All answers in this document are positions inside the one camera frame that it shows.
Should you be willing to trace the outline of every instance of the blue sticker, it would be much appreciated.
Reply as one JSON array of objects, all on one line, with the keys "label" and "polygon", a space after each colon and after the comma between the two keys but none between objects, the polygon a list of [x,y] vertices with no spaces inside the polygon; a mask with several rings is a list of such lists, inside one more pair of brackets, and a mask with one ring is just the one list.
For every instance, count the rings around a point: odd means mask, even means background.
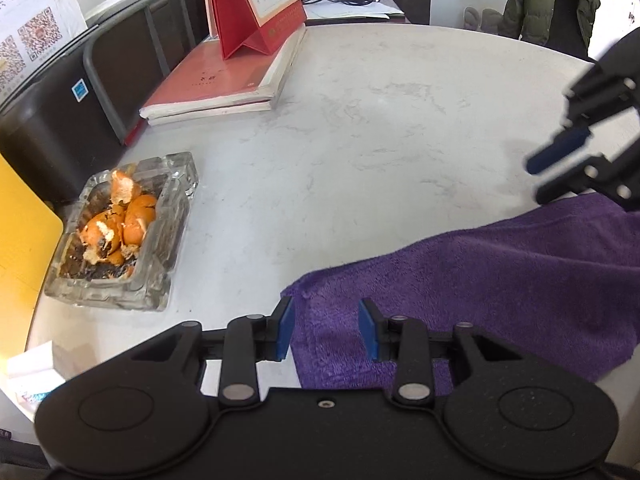
[{"label": "blue sticker", "polygon": [[74,97],[78,102],[82,101],[82,99],[84,99],[89,93],[89,89],[86,87],[84,79],[81,79],[75,85],[73,85],[71,87],[71,91],[73,92]]}]

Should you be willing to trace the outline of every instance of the marble tabletop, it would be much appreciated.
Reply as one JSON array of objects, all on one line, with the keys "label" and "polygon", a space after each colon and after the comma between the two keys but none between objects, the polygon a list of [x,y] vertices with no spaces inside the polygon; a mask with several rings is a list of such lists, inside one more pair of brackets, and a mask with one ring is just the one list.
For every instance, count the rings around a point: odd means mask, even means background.
[{"label": "marble tabletop", "polygon": [[[148,128],[124,157],[188,150],[200,174],[167,309],[41,298],[30,347],[53,339],[88,367],[186,319],[208,329],[269,313],[310,270],[534,208],[541,180],[522,159],[556,131],[562,91],[587,65],[449,28],[309,28],[276,110]],[[637,130],[624,114],[588,150],[612,155]],[[205,393],[218,370],[209,364]],[[258,375],[263,394],[298,385],[290,356]]]}]

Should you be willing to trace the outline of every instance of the red calendar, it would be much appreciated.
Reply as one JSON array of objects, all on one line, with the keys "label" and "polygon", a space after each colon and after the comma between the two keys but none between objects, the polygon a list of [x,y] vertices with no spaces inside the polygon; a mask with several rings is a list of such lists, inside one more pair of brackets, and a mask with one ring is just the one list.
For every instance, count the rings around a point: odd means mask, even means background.
[{"label": "red calendar", "polygon": [[241,46],[273,54],[306,20],[302,0],[207,0],[224,59]]}]

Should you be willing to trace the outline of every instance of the glass ashtray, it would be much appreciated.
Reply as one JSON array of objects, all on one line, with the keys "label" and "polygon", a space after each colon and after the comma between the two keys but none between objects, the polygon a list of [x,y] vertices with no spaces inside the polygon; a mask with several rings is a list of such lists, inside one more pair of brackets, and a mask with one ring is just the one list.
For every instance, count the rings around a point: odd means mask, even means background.
[{"label": "glass ashtray", "polygon": [[73,205],[44,283],[47,296],[78,306],[129,310],[166,307],[171,273],[184,231],[198,173],[190,152],[147,158],[120,168],[158,199],[132,272],[110,273],[82,259],[84,246],[78,233],[110,204],[111,171],[92,176]]}]

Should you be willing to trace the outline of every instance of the yellow folder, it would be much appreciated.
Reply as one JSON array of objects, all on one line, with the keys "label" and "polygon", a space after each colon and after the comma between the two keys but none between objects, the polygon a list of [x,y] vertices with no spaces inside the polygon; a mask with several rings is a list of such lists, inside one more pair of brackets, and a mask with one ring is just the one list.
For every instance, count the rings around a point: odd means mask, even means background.
[{"label": "yellow folder", "polygon": [[0,372],[24,352],[62,222],[0,156]]}]

